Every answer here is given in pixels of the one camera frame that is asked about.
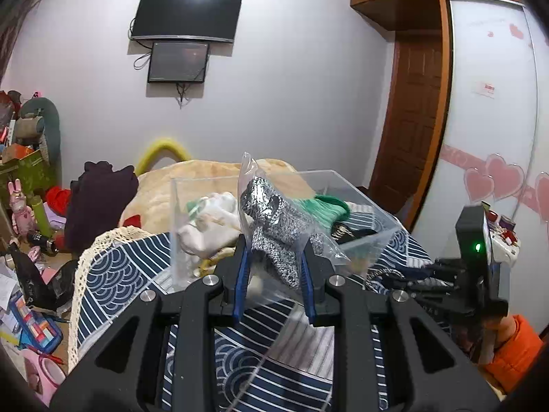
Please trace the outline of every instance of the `white cloth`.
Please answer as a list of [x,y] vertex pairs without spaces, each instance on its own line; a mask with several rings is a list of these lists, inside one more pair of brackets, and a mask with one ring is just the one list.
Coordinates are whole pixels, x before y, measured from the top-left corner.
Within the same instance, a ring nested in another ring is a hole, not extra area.
[[179,241],[186,252],[202,259],[234,243],[241,232],[238,203],[229,192],[204,196],[189,218],[189,223],[178,230]]
[[351,212],[359,212],[363,214],[373,214],[374,208],[371,207],[368,204],[356,204],[351,202],[345,202],[347,203],[347,206],[349,206],[349,209]]

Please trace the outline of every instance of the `bed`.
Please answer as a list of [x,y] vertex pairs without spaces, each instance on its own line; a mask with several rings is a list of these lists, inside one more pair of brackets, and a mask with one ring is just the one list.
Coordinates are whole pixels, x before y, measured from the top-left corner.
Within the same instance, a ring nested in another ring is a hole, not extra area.
[[[295,171],[277,160],[260,160],[269,173]],[[142,217],[143,229],[118,228],[98,237],[83,253],[76,276],[69,333],[69,368],[119,313],[144,289],[172,289],[169,230],[169,186],[172,177],[233,176],[239,165],[204,161],[178,163],[139,177],[139,192],[121,221]],[[189,194],[189,199],[197,194]],[[364,218],[372,225],[375,218]],[[394,235],[375,267],[398,269],[405,275],[430,264],[423,248],[403,228]],[[362,284],[358,276],[353,283]],[[376,283],[372,289],[386,290]],[[171,377],[177,328],[172,326],[162,392],[162,408],[171,410]],[[216,376],[220,408],[247,411],[326,410],[331,398],[332,327],[308,325],[303,306],[287,298],[249,309],[239,326],[217,329]],[[374,345],[380,410],[388,407],[383,354]]]

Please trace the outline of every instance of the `wooden door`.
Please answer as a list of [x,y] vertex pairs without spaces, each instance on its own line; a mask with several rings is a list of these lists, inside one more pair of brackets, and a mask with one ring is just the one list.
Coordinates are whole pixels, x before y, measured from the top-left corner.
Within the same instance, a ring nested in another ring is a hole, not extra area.
[[369,196],[396,214],[416,192],[433,140],[442,74],[439,33],[397,33],[393,81]]

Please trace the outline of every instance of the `metal screw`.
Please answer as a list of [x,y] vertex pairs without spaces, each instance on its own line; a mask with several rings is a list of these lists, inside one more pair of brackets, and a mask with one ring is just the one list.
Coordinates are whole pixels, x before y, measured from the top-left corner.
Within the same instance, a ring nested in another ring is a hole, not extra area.
[[345,278],[343,276],[335,275],[330,277],[328,282],[330,282],[330,285],[333,285],[334,287],[340,287],[345,285]]
[[141,294],[139,294],[139,299],[141,299],[143,302],[150,302],[154,300],[156,297],[156,292],[152,289],[146,289],[145,291],[142,291]]
[[393,291],[391,296],[393,296],[393,299],[395,299],[397,302],[406,302],[410,298],[410,296],[408,296],[408,293],[406,291],[402,291],[401,289]]
[[215,274],[208,274],[207,276],[204,276],[202,278],[202,283],[204,283],[204,285],[212,287],[213,285],[217,285],[219,283],[219,277],[217,277]]

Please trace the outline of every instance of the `cable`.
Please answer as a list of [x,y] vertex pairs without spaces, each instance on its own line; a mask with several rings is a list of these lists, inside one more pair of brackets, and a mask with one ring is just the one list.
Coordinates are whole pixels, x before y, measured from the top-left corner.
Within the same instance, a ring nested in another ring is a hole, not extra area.
[[[149,63],[150,56],[152,56],[152,53],[146,53],[146,54],[143,54],[141,57],[138,57],[137,59],[135,59],[135,61],[133,62],[133,69],[136,71],[140,71],[143,68],[145,68],[147,63]],[[145,62],[143,62],[141,65],[138,65],[137,63],[139,62],[139,60],[144,59],[145,57],[147,58],[147,60],[145,60]]]
[[198,72],[198,74],[196,76],[194,76],[194,79],[192,79],[188,83],[188,86],[186,88],[185,88],[185,83],[183,83],[183,82],[176,82],[175,83],[175,87],[177,88],[177,94],[179,95],[179,105],[183,104],[183,99],[186,99],[187,102],[189,101],[185,97],[185,94],[188,91],[188,89],[190,88],[190,86],[195,83],[194,81],[196,81],[196,79],[198,79],[203,72],[206,72],[206,68],[208,66],[209,61],[210,61],[210,53],[208,51],[208,55],[206,56],[206,63],[204,64],[204,67]]
[[146,46],[144,45],[143,43],[141,43],[139,40],[135,40],[135,39],[132,39],[132,35],[133,35],[133,24],[135,23],[136,19],[135,17],[133,18],[133,20],[131,20],[130,22],[130,27],[128,28],[128,40],[130,40],[131,42],[137,42],[139,45],[141,45],[142,47],[144,47],[145,49],[148,49],[148,50],[151,50],[153,48],[151,48],[150,46]]

